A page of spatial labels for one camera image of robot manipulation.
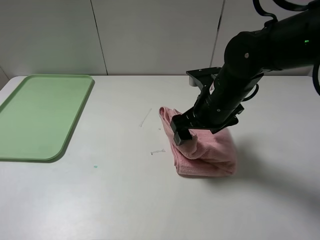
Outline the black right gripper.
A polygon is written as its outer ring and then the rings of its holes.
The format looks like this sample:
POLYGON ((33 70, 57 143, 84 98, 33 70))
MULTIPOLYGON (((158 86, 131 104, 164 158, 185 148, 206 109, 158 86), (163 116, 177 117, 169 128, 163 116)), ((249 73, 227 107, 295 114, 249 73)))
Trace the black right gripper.
POLYGON ((244 107, 242 102, 252 99, 258 92, 257 82, 212 82, 200 89, 192 108, 174 115, 170 122, 176 146, 192 140, 190 130, 209 130, 215 134, 236 125, 244 107))

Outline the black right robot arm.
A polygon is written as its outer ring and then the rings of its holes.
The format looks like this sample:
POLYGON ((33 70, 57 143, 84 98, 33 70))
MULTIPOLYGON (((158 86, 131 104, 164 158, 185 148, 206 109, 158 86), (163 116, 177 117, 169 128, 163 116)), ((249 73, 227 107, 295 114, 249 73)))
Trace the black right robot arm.
POLYGON ((320 89, 320 3, 306 5, 278 0, 282 9, 295 14, 283 20, 253 2, 256 12, 269 17, 264 27, 242 31, 233 37, 224 51, 222 67, 187 72, 191 86, 200 94, 193 107, 175 115, 170 123, 173 140, 182 145, 192 139, 191 130, 209 130, 215 134, 238 123, 242 102, 252 99, 258 82, 267 72, 312 66, 312 82, 320 89))

